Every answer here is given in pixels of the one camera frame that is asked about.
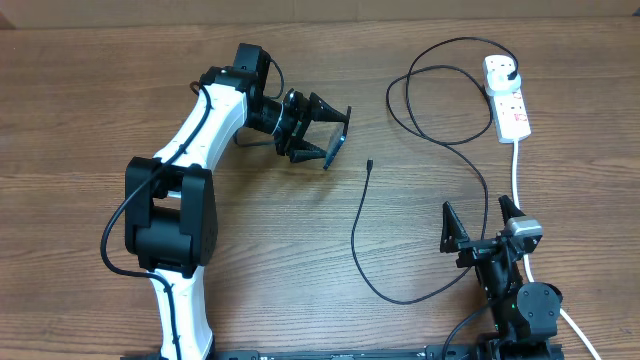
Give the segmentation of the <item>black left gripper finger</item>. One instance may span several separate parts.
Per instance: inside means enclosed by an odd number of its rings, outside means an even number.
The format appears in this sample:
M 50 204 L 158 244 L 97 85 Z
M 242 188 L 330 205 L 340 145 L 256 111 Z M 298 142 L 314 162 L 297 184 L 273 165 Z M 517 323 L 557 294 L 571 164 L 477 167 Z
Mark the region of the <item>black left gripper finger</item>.
M 289 147 L 289 159 L 291 163 L 301 163 L 308 160 L 323 159 L 327 152 L 306 141 L 299 140 Z
M 316 122 L 333 122 L 348 124 L 351 116 L 352 108 L 347 107 L 346 113 L 343 114 L 328 103 L 326 103 L 316 93 L 312 92 L 309 97 L 311 105 L 311 120 Z

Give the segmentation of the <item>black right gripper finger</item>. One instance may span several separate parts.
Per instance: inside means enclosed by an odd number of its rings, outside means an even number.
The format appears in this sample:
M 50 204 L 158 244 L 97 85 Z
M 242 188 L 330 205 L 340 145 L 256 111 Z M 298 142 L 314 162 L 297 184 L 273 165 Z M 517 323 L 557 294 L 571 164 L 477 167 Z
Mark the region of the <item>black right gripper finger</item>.
M 515 205 L 515 203 L 507 196 L 503 195 L 498 198 L 503 223 L 506 224 L 510 219 L 524 217 L 525 214 Z
M 452 205 L 446 201 L 442 205 L 443 225 L 440 241 L 441 253 L 458 252 L 463 243 L 470 241 L 461 220 L 454 211 Z

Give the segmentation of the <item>Samsung Galaxy smartphone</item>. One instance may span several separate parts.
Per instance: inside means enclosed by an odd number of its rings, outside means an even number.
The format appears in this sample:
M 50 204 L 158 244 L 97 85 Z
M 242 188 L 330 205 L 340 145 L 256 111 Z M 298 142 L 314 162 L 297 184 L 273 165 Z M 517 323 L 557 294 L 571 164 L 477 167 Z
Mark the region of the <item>Samsung Galaxy smartphone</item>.
M 327 170 L 333 163 L 342 145 L 346 141 L 348 132 L 347 123 L 338 123 L 334 132 L 330 136 L 328 147 L 326 149 L 325 162 L 323 169 Z

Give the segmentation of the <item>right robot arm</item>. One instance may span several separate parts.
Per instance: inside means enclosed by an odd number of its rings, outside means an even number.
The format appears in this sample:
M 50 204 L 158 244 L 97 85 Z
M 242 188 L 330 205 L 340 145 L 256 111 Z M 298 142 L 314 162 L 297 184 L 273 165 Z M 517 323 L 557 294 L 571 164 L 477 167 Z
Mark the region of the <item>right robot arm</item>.
M 518 262 L 531 254 L 543 237 L 538 220 L 525 215 L 506 195 L 499 198 L 504 229 L 495 237 L 473 240 L 448 202 L 443 204 L 440 251 L 458 255 L 459 268 L 473 268 L 487 304 L 459 323 L 445 340 L 443 359 L 562 359 L 562 347 L 550 343 L 557 335 L 562 292 L 552 284 L 525 282 Z M 489 311 L 492 333 L 480 334 L 472 345 L 452 346 L 455 335 Z

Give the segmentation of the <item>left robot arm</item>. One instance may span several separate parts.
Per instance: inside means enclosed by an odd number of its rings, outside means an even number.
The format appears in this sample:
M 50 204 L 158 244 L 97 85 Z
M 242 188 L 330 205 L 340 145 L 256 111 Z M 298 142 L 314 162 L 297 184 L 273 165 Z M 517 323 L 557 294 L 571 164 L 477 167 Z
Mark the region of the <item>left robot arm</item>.
M 274 64 L 262 47 L 240 44 L 232 65 L 212 67 L 194 83 L 198 99 L 171 141 L 126 168 L 124 242 L 156 292 L 163 332 L 157 359 L 214 355 L 203 281 L 218 235 L 213 172 L 236 133 L 248 127 L 271 136 L 291 162 L 321 159 L 326 166 L 346 140 L 349 111 L 315 93 L 265 95 Z

